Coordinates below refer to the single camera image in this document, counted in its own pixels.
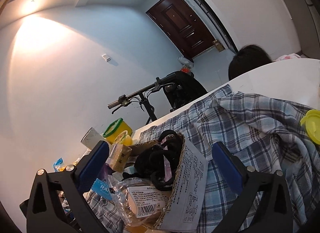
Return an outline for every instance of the blue gripper pad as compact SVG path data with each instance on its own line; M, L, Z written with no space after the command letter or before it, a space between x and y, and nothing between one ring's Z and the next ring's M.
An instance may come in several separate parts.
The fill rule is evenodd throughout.
M108 157L109 144L105 141L100 141L89 155L81 158L75 172L79 193L83 194L90 191Z
M238 157L233 156L222 142L217 142L212 146L212 158L231 190L240 195L245 176L243 172L245 166L242 162Z

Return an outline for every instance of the floor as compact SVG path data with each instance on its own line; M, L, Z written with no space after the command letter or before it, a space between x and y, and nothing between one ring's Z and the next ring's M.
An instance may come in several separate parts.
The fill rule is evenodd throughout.
M229 81L228 67L233 56L234 53L229 49L218 52L214 47L193 59L194 66L191 71L195 79L210 92Z

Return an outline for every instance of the wall switch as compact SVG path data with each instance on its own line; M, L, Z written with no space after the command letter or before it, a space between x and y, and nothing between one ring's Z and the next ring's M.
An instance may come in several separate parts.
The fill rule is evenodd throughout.
M102 55L102 58L104 58L104 60L105 60L106 62L108 62L108 61L110 61L110 60L111 60L110 56L109 56L109 55L107 55L107 54Z

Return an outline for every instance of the plaid shirt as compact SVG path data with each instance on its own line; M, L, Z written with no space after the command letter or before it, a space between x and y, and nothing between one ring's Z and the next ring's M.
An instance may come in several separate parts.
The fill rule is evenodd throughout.
M218 141L245 166L252 165L259 172L284 172L295 232L320 199L319 154L300 127L308 110L295 102L232 93L226 85L172 119L142 132L140 142L156 139L162 131L172 129L183 133L209 161L197 232L212 232L236 199L212 160L211 145ZM250 225L261 197L258 193L241 229Z

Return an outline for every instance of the black hair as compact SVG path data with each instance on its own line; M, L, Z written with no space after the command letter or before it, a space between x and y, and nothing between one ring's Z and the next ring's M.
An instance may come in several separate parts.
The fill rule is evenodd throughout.
M229 80L257 67L272 63L268 54L258 45L247 45L233 57L229 65Z

